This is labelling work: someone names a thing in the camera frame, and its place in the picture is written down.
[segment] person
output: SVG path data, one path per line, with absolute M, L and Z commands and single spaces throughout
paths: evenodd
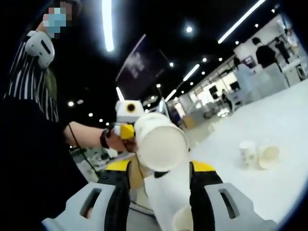
M 74 2 L 63 0 L 60 6 L 66 8 L 66 20 L 78 12 Z M 52 37 L 51 28 L 43 22 L 36 30 Z M 55 36 L 60 41 L 61 34 L 60 30 Z M 121 140 L 112 128 L 67 120 L 58 107 L 52 70 L 42 69 L 37 58 L 26 53 L 27 39 L 21 42 L 9 71 L 1 110 L 2 221 L 9 222 L 12 230 L 44 230 L 41 221 L 58 216 L 66 201 L 88 183 L 68 145 L 122 152 L 135 150 L 135 143 Z
M 275 38 L 275 47 L 279 50 L 280 54 L 283 56 L 286 63 L 290 64 L 289 62 L 290 54 L 286 49 L 284 42 L 281 41 L 278 37 Z
M 227 91 L 223 89 L 221 94 L 222 101 L 228 104 L 229 109 L 233 111 L 232 102 L 228 99 L 227 94 Z
M 235 72 L 234 75 L 239 83 L 244 102 L 250 103 L 253 101 L 252 91 L 254 89 L 253 75 L 255 72 L 245 64 L 241 63 L 239 58 L 234 58 Z
M 257 46 L 257 51 L 256 51 L 257 61 L 263 68 L 266 68 L 272 64 L 278 65 L 278 61 L 276 59 L 276 52 L 274 50 L 272 50 L 267 45 L 263 45 L 261 40 L 257 37 L 252 39 L 252 43 Z
M 284 32 L 287 36 L 288 43 L 291 46 L 292 52 L 294 55 L 298 56 L 298 41 L 292 29 L 284 29 Z

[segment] black wristband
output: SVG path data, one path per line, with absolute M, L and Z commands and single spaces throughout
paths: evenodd
M 103 148 L 109 149 L 109 146 L 108 146 L 107 141 L 106 141 L 107 132 L 109 132 L 108 129 L 105 129 L 105 130 L 102 132 L 101 137 L 100 137 L 100 140 L 101 140 L 101 146 L 102 146 Z

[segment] white paper cup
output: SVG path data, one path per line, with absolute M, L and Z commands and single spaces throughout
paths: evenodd
M 240 143 L 242 167 L 245 169 L 259 169 L 258 148 L 254 141 L 243 141 Z
M 159 172 L 170 171 L 186 159 L 188 141 L 181 129 L 160 113 L 141 116 L 134 125 L 140 163 Z
M 193 214 L 190 205 L 181 208 L 173 217 L 173 231 L 193 231 Z
M 262 169 L 272 168 L 279 159 L 279 148 L 268 146 L 259 148 L 259 165 Z

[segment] display screen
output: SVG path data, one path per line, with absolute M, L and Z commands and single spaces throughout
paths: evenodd
M 232 90 L 240 89 L 240 85 L 239 85 L 239 83 L 237 81 L 234 82 L 234 83 L 231 83 L 230 87 L 231 87 Z
M 167 59 L 144 35 L 124 62 L 117 78 L 124 99 L 138 100 L 167 66 Z
M 217 92 L 216 86 L 211 87 L 211 88 L 209 89 L 209 91 L 210 91 L 211 95 L 215 94 L 215 93 Z

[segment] face mask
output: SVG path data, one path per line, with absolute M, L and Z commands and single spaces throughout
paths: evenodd
M 43 16 L 43 25 L 51 38 L 56 38 L 66 27 L 65 8 L 49 8 L 49 14 Z

